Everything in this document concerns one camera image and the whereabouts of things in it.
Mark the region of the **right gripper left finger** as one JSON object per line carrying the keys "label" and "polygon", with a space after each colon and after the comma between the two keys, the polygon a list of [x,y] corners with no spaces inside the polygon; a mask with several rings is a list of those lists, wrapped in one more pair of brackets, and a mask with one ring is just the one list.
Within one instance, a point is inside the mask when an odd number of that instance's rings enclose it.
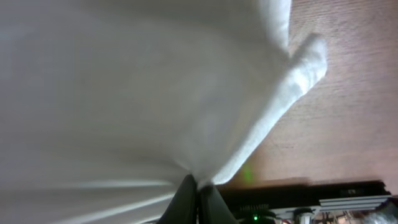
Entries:
{"label": "right gripper left finger", "polygon": [[197,222],[197,183],[187,175],[157,224],[194,224]]}

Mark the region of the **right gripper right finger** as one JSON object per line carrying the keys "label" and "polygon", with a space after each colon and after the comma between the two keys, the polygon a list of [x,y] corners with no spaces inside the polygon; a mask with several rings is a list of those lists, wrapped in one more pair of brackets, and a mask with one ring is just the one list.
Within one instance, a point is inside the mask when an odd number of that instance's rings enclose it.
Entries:
{"label": "right gripper right finger", "polygon": [[200,190],[199,223],[201,224],[238,224],[230,212],[220,192],[214,186]]}

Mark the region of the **white t-shirt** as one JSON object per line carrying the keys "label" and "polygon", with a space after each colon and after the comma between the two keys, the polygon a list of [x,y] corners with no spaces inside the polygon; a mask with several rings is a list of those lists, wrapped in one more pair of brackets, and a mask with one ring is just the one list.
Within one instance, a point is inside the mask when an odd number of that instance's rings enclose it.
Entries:
{"label": "white t-shirt", "polygon": [[327,70],[290,1],[1,1],[1,222],[143,223],[228,182]]}

